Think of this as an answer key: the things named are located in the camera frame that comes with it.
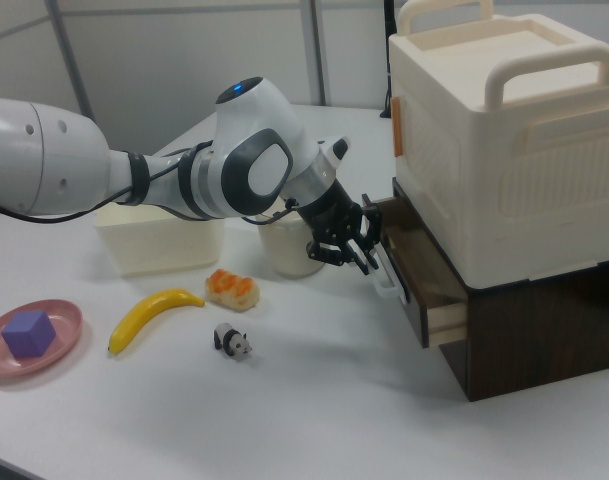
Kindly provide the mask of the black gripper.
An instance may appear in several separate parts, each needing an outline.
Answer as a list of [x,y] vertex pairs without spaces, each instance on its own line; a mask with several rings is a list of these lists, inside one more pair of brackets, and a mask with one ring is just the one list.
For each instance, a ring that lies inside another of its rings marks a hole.
[[354,264],[362,274],[376,272],[380,265],[371,250],[358,244],[362,216],[366,221],[364,238],[369,249],[381,240],[382,212],[367,194],[362,195],[362,207],[352,201],[339,181],[314,202],[300,206],[298,214],[309,227],[312,239],[306,253],[312,260],[330,264]]

